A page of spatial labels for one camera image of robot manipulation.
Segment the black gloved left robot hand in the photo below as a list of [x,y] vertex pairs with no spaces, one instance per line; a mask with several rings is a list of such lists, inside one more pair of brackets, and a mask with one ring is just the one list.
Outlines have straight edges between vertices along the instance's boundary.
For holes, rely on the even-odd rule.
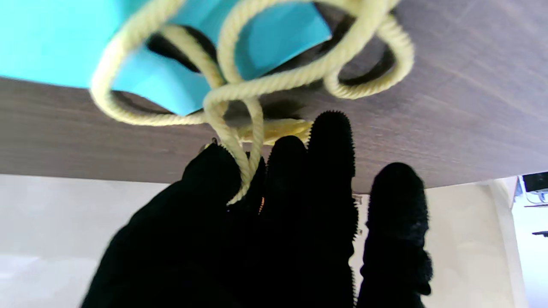
[[351,124],[340,111],[315,119],[308,145],[278,139],[232,205],[238,167],[211,143],[115,234],[81,306],[422,308],[433,277],[422,179],[404,163],[375,177],[355,298],[354,175]]

